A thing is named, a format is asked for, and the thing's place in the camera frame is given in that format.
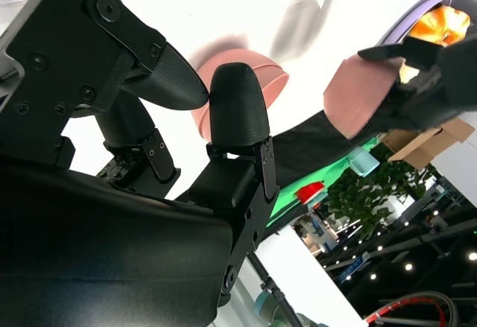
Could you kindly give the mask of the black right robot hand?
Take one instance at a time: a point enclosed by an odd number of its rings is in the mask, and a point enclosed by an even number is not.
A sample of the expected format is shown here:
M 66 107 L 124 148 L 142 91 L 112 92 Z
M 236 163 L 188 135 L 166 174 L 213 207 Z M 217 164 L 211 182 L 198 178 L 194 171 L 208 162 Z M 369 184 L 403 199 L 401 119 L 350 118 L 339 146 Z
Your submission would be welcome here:
M 206 86 L 121 0 L 1 36 L 1 324 L 207 326 L 277 200 L 258 78 Z

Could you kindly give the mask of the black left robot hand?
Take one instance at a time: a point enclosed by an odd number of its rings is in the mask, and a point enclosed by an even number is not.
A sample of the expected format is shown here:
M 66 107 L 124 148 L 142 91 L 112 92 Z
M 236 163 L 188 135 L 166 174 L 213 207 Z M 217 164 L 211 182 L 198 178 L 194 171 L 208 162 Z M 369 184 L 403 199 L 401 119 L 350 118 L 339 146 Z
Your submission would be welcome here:
M 392 82 L 391 92 L 369 123 L 381 132 L 424 131 L 476 111 L 475 34 L 446 47 L 408 36 L 401 43 L 366 48 L 358 55 L 376 63 L 399 58 L 419 70 L 407 83 L 399 78 Z

